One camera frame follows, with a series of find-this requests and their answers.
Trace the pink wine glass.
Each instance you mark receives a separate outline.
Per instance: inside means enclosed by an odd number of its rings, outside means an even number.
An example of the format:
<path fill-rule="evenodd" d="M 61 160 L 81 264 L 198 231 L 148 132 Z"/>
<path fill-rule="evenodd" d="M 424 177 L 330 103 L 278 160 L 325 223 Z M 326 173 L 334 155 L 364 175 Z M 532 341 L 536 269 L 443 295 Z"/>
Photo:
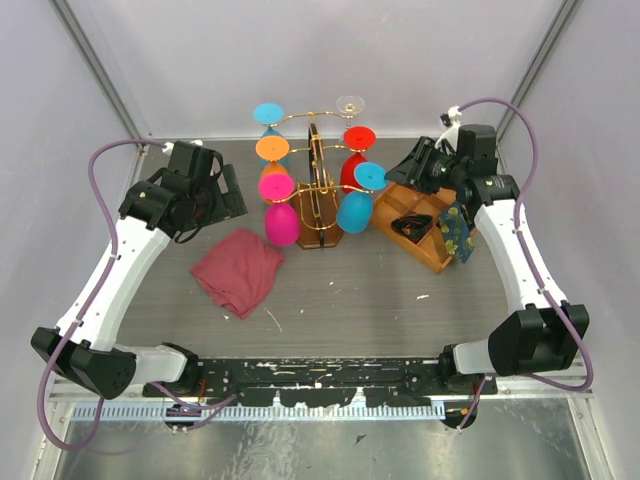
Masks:
<path fill-rule="evenodd" d="M 267 240 L 280 247 L 294 244 L 300 235 L 295 209 L 288 203 L 295 182 L 288 174 L 268 174 L 259 182 L 259 193 L 270 204 L 264 217 Z"/>

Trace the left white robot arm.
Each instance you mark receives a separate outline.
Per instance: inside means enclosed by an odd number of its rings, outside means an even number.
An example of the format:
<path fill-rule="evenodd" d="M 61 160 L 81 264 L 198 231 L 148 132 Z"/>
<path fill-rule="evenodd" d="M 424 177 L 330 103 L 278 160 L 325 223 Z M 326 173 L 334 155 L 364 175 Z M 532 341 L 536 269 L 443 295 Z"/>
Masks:
<path fill-rule="evenodd" d="M 153 382 L 178 396 L 197 391 L 195 353 L 173 343 L 126 347 L 118 344 L 118 331 L 169 243 L 186 243 L 203 228 L 247 212 L 234 168 L 221 153 L 195 141 L 161 148 L 167 166 L 126 192 L 118 217 L 107 221 L 109 245 L 82 292 L 55 327 L 40 327 L 31 339 L 54 373 L 106 400 Z"/>

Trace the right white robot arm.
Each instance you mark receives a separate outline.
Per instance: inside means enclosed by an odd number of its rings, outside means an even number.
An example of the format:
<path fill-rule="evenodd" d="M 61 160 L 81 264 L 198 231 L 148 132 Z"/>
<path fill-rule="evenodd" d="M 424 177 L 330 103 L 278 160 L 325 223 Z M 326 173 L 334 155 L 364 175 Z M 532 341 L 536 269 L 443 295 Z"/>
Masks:
<path fill-rule="evenodd" d="M 459 394 L 474 375 L 536 376 L 568 369 L 579 355 L 590 323 L 546 268 L 530 232 L 521 191 L 497 170 L 496 132 L 488 125 L 450 128 L 444 139 L 420 137 L 386 174 L 388 181 L 422 194 L 455 192 L 438 224 L 450 256 L 469 253 L 477 230 L 491 252 L 506 298 L 506 319 L 487 338 L 449 345 L 439 361 L 444 390 Z"/>

